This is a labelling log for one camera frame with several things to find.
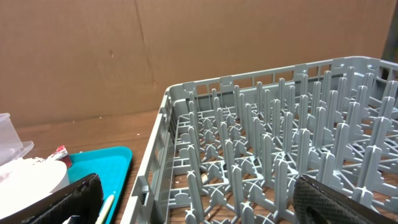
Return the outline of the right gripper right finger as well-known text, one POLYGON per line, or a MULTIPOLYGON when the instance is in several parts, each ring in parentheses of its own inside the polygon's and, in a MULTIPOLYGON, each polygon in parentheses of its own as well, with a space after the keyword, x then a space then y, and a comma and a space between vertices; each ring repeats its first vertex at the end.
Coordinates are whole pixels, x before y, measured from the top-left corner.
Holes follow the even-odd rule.
POLYGON ((296 180, 293 208, 300 224, 397 224, 308 175, 296 180))

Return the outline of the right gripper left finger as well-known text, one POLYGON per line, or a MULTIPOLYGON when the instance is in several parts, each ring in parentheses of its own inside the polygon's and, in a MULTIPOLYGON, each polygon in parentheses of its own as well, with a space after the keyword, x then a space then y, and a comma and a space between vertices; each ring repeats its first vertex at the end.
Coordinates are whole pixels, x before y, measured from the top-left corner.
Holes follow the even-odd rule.
POLYGON ((1 223, 95 223, 104 202, 101 179, 91 173, 6 218, 1 223))

